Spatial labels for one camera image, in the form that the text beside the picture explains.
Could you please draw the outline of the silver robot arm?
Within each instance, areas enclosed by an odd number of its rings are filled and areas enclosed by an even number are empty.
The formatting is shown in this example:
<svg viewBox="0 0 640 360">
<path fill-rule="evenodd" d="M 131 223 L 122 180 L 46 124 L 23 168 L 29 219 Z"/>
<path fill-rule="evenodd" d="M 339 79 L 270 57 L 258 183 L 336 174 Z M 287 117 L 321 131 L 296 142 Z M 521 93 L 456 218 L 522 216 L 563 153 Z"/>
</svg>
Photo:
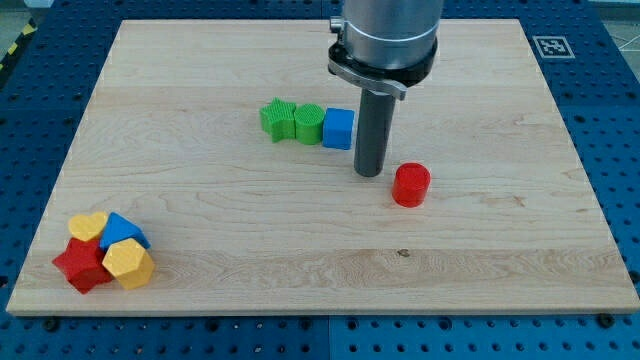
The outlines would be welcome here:
<svg viewBox="0 0 640 360">
<path fill-rule="evenodd" d="M 431 71 L 443 0 L 345 0 L 330 19 L 337 35 L 328 70 L 346 82 L 402 101 Z"/>
</svg>

